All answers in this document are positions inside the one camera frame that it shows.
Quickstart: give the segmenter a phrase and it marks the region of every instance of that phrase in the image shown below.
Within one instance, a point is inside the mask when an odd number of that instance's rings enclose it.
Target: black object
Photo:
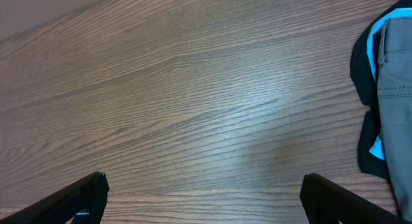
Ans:
[[[304,176],[301,201],[310,224],[412,224],[319,176]]]
[[[95,172],[2,220],[0,224],[100,223],[108,202],[104,173]]]
[[[372,130],[380,130],[380,118],[379,118],[379,107],[378,107],[378,96],[377,96],[377,85],[373,79],[371,68],[368,62],[368,56],[366,55],[366,41],[368,35],[371,31],[372,26],[384,15],[392,12],[396,8],[407,8],[412,7],[412,0],[400,0],[385,12],[380,14],[360,35],[357,39],[353,50],[350,61],[350,77],[356,87],[356,91],[359,95],[360,101],[371,108],[371,118],[367,119],[365,115],[364,128],[370,128]],[[377,52],[379,48],[380,32],[373,36],[374,40],[374,54],[377,57]],[[363,153],[359,155],[359,167],[364,173],[373,174],[379,176],[383,179],[388,179],[386,162],[373,156],[369,153],[369,148],[372,147],[370,143],[373,143],[377,137],[376,135],[363,134],[359,140],[359,152]]]

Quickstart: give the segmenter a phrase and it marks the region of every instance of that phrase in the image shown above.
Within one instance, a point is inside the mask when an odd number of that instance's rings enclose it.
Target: gray cloth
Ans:
[[[386,21],[378,63],[385,158],[402,217],[412,221],[412,17]]]

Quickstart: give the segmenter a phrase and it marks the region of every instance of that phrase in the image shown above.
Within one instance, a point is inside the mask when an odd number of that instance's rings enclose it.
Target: bright blue fabric strip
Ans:
[[[388,19],[395,18],[395,17],[412,17],[412,8],[397,8],[394,11],[386,14],[384,17],[380,18],[371,28],[371,32],[369,33],[368,40],[366,42],[366,54],[368,55],[369,65],[371,66],[371,72],[373,75],[373,79],[376,82],[376,65],[375,61],[373,60],[373,35],[380,31],[380,29],[385,25],[385,22]],[[376,137],[376,141],[373,146],[369,149],[369,152],[380,158],[385,160],[384,156],[384,148],[381,138],[381,133]]]

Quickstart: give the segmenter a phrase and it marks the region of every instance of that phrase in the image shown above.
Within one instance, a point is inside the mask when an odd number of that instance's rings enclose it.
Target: wooden surface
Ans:
[[[0,217],[93,172],[103,223],[307,223],[361,174],[353,43],[396,0],[109,0],[0,42]]]

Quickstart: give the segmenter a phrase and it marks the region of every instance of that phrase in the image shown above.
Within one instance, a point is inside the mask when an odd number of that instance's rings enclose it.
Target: black cloth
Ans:
[[[386,162],[381,160],[371,153],[370,147],[375,142],[377,135],[380,132],[380,118],[377,96],[377,85],[373,79],[371,68],[366,55],[366,41],[370,30],[380,18],[392,12],[396,8],[412,7],[412,0],[400,0],[385,12],[380,14],[360,35],[355,45],[353,46],[352,56],[350,61],[350,77],[356,87],[360,101],[371,108],[369,113],[365,114],[362,133],[358,144],[359,167],[363,173],[379,176],[383,179],[388,179],[388,169]],[[373,36],[374,52],[378,52],[380,42],[380,32]]]

